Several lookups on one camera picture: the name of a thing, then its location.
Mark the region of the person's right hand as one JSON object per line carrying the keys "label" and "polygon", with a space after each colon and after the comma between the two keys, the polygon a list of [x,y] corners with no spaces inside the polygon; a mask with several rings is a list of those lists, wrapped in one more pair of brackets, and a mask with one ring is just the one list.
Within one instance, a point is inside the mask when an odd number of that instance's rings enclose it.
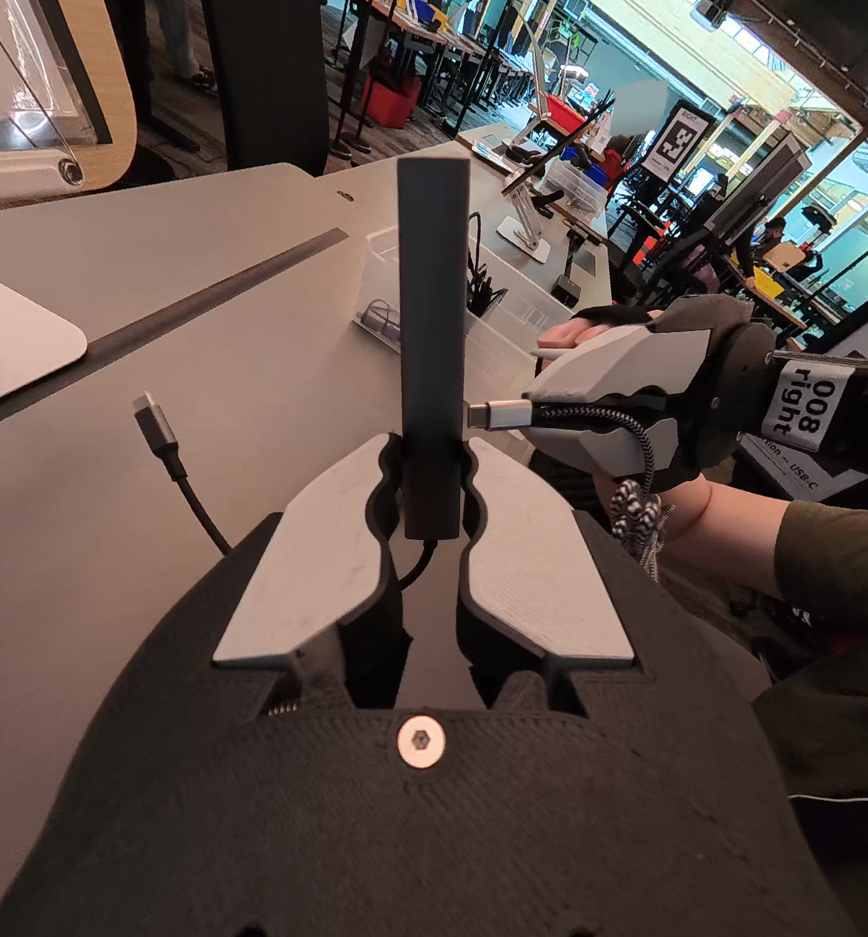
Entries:
{"label": "person's right hand", "polygon": [[751,304],[727,294],[681,296],[664,309],[625,304],[585,307],[568,322],[540,334],[537,345],[574,348],[609,329],[641,325],[654,334],[709,331],[707,357],[710,357],[732,333],[749,322],[751,315]]}

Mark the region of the person's right forearm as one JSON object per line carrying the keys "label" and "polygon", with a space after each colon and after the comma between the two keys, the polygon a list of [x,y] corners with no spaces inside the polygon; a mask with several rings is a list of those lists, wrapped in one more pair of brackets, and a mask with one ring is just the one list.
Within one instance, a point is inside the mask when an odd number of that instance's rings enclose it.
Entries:
{"label": "person's right forearm", "polygon": [[674,506],[661,556],[775,599],[776,545],[790,501],[715,484],[703,475],[662,493]]}

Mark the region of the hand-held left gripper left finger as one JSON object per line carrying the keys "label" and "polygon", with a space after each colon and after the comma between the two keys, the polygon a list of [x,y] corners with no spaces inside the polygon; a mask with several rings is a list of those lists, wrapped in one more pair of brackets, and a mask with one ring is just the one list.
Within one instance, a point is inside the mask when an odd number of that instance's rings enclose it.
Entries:
{"label": "hand-held left gripper left finger", "polygon": [[292,499],[213,654],[220,666],[370,673],[405,637],[390,540],[402,440],[369,439]]}

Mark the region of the wooden rounded table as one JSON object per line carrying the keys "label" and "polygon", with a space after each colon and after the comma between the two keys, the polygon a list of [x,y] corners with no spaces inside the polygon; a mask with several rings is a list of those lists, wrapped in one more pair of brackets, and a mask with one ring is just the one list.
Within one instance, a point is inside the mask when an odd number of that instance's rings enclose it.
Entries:
{"label": "wooden rounded table", "polygon": [[93,122],[96,141],[74,149],[84,173],[80,189],[23,197],[0,203],[0,209],[102,190],[121,178],[135,153],[136,111],[106,3],[55,1],[42,6]]}

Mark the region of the black clamp stand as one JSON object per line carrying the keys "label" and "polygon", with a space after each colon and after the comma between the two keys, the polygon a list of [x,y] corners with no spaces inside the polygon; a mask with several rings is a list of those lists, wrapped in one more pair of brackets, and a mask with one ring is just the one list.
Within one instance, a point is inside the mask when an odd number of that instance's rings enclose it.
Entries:
{"label": "black clamp stand", "polygon": [[601,245],[580,226],[567,226],[567,252],[552,296],[570,309],[592,306],[603,297],[608,280],[607,258],[599,259]]}

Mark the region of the clear plastic bin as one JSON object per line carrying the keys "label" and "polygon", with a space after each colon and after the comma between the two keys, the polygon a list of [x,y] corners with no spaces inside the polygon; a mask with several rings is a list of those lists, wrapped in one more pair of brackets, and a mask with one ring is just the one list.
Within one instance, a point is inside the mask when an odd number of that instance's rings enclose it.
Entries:
{"label": "clear plastic bin", "polygon": [[[567,322],[569,310],[487,246],[469,249],[488,299],[475,301],[464,325],[464,404],[516,399],[533,380],[537,338]],[[364,241],[363,273],[353,321],[382,345],[401,351],[398,228],[381,228]]]}

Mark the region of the clear plastic container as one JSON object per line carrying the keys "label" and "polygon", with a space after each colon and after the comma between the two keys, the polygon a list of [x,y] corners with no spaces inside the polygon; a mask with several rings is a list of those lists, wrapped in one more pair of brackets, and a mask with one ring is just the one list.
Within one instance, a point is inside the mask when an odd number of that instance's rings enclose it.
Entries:
{"label": "clear plastic container", "polygon": [[583,171],[569,162],[556,158],[546,168],[545,179],[541,186],[544,194],[562,192],[556,205],[575,217],[588,217],[591,220],[604,213],[607,192]]}

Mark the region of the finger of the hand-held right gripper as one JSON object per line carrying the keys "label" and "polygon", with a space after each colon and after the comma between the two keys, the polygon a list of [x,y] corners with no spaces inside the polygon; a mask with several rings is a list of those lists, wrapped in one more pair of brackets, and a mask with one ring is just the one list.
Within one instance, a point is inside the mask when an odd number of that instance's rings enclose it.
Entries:
{"label": "finger of the hand-held right gripper", "polygon": [[620,326],[562,352],[530,384],[536,404],[591,404],[646,388],[685,392],[705,362],[709,330],[654,332]]}
{"label": "finger of the hand-held right gripper", "polygon": [[631,416],[612,407],[535,406],[521,433],[537,450],[588,473],[618,478],[671,466],[678,422],[644,410]]}

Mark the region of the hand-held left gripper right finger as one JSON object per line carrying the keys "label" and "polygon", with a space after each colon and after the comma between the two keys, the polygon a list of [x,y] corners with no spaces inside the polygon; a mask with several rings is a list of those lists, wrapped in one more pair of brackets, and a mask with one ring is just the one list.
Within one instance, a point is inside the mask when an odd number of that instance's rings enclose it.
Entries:
{"label": "hand-held left gripper right finger", "polygon": [[632,664],[627,633],[568,501],[483,439],[466,447],[467,503],[480,511],[461,575],[472,611],[544,664]]}

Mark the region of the black desk column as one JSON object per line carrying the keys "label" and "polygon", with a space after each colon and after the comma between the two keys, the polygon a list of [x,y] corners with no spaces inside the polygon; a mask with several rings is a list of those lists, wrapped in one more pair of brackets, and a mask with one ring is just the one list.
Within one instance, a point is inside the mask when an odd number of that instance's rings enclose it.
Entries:
{"label": "black desk column", "polygon": [[228,170],[287,163],[320,177],[329,100],[318,1],[203,1]]}

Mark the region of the white articulated stand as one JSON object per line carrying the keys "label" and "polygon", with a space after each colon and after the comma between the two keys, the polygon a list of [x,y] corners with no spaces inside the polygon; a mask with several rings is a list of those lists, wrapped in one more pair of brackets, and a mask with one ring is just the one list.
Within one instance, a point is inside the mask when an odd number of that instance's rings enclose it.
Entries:
{"label": "white articulated stand", "polygon": [[502,197],[513,214],[498,224],[496,233],[536,263],[544,265],[549,260],[551,246],[544,238],[542,216],[535,208],[532,191],[523,177],[524,172],[519,170],[503,180]]}

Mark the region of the small red bin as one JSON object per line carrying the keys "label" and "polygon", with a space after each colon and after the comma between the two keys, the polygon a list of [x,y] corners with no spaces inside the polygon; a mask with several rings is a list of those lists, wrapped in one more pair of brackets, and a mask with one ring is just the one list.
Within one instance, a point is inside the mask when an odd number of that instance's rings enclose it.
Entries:
{"label": "small red bin", "polygon": [[419,76],[405,78],[395,90],[381,81],[369,79],[361,103],[367,105],[366,113],[371,121],[401,130],[417,106],[422,87]]}

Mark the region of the clear acrylic panel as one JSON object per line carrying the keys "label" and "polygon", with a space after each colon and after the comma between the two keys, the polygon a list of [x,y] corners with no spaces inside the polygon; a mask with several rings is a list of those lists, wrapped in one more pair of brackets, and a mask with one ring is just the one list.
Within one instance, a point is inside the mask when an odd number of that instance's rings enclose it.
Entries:
{"label": "clear acrylic panel", "polygon": [[80,189],[95,141],[42,2],[0,2],[0,203]]}

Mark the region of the black tilted monitor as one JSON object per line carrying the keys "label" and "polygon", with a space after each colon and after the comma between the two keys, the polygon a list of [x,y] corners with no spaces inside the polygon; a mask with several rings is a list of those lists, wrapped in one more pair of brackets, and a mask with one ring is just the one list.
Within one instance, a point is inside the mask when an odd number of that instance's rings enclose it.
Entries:
{"label": "black tilted monitor", "polygon": [[613,92],[608,92],[604,100],[598,104],[593,109],[593,111],[591,111],[589,117],[584,123],[582,123],[572,133],[559,140],[554,147],[552,147],[536,162],[523,165],[523,167],[519,170],[512,172],[505,180],[505,184],[501,190],[501,197],[510,198],[510,195],[516,189],[525,185],[525,182],[528,179],[537,173],[542,173],[546,166],[555,158],[558,158],[567,147],[571,146],[573,143],[578,142],[582,137],[584,137],[590,131],[591,127],[597,123],[602,118],[602,116],[604,116],[604,114],[611,110],[614,103],[615,94]]}

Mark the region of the dark grey usb hub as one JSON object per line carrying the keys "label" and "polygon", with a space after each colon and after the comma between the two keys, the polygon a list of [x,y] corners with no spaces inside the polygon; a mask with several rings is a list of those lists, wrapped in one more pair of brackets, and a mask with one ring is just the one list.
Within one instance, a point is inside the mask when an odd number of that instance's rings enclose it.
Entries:
{"label": "dark grey usb hub", "polygon": [[469,192],[464,159],[398,162],[403,511],[414,541],[460,531]]}

